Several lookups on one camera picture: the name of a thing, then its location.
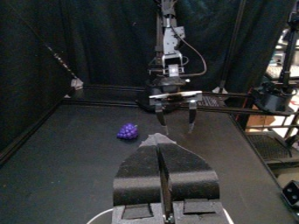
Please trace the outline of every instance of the black curtain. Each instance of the black curtain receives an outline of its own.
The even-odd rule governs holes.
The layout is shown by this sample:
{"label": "black curtain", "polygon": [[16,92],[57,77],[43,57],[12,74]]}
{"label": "black curtain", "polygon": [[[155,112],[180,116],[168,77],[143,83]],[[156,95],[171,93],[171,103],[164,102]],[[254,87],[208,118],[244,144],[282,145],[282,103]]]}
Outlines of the black curtain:
{"label": "black curtain", "polygon": [[71,89],[71,77],[27,26],[68,60],[60,5],[59,0],[0,2],[0,157]]}
{"label": "black curtain", "polygon": [[[188,84],[212,90],[220,84],[224,59],[240,0],[179,0],[179,25],[187,41],[203,54],[208,72]],[[247,0],[236,51],[228,68],[227,90],[246,92],[259,84],[295,1]],[[89,84],[143,86],[155,56],[155,1],[69,2],[72,37],[80,78]],[[187,47],[187,73],[202,70],[202,60]]]}

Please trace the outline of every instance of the gripper jaw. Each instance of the gripper jaw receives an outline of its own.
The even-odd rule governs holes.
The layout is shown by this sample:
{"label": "gripper jaw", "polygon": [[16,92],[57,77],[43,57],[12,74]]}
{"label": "gripper jaw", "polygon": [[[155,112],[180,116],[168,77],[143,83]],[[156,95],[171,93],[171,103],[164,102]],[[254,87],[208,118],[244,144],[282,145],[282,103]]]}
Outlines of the gripper jaw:
{"label": "gripper jaw", "polygon": [[150,96],[150,104],[155,106],[156,118],[159,123],[164,126],[166,135],[168,135],[168,127],[164,119],[164,107],[167,105],[182,105],[190,103],[190,133],[192,133],[196,119],[198,101],[202,101],[202,91],[156,94]]}

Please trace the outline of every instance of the grape bunch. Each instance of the grape bunch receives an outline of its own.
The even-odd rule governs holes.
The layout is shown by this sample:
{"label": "grape bunch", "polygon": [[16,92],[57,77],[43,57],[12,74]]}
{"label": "grape bunch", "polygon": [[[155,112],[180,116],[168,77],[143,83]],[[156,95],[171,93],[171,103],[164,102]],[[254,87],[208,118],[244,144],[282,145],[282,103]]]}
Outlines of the grape bunch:
{"label": "grape bunch", "polygon": [[132,123],[127,123],[116,134],[120,139],[135,139],[138,137],[136,126]]}

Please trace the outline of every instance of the black table surface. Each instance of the black table surface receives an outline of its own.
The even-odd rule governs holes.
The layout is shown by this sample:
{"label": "black table surface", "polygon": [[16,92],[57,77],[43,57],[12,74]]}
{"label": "black table surface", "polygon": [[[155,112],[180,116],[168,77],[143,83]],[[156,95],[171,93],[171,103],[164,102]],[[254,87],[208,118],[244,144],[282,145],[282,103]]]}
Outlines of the black table surface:
{"label": "black table surface", "polygon": [[[239,127],[226,114],[188,111],[166,116],[170,138],[208,162],[219,175],[220,201],[236,224],[298,223],[280,187]],[[116,133],[139,128],[135,141]],[[122,161],[164,128],[139,108],[61,105],[0,169],[0,223],[87,223],[112,207]]]}

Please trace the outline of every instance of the small object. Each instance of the small object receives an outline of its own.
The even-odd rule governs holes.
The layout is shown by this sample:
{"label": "small object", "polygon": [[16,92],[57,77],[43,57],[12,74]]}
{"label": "small object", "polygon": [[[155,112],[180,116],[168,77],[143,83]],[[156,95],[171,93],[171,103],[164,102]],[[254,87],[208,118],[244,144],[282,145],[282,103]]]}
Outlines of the small object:
{"label": "small object", "polygon": [[283,189],[284,199],[288,205],[294,208],[299,208],[299,182],[290,181]]}
{"label": "small object", "polygon": [[116,134],[120,139],[131,140],[138,137],[138,129],[132,123],[127,123]]}

